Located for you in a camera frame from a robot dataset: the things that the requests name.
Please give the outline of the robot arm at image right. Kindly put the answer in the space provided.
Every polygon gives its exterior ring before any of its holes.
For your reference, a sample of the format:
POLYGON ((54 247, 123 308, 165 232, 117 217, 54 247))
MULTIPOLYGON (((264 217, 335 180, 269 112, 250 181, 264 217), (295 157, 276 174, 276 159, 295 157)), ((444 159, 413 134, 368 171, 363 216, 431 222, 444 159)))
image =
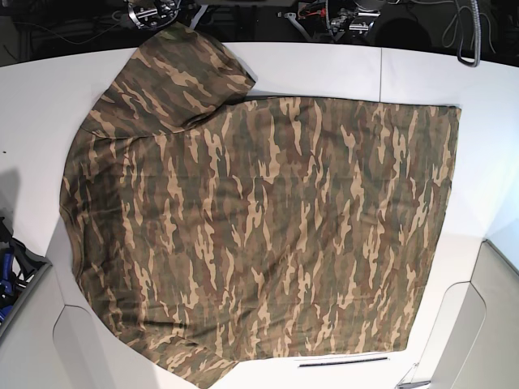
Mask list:
POLYGON ((308 43, 337 43, 345 34, 364 36, 388 1, 298 1, 280 11, 308 43))

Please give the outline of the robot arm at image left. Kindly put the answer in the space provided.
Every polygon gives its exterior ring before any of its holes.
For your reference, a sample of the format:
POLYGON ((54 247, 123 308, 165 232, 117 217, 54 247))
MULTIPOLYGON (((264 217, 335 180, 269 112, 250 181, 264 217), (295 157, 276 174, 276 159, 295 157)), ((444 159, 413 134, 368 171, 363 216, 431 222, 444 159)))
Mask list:
POLYGON ((156 31, 173 23, 181 10, 181 1, 125 1, 125 7, 112 14, 124 28, 156 31))

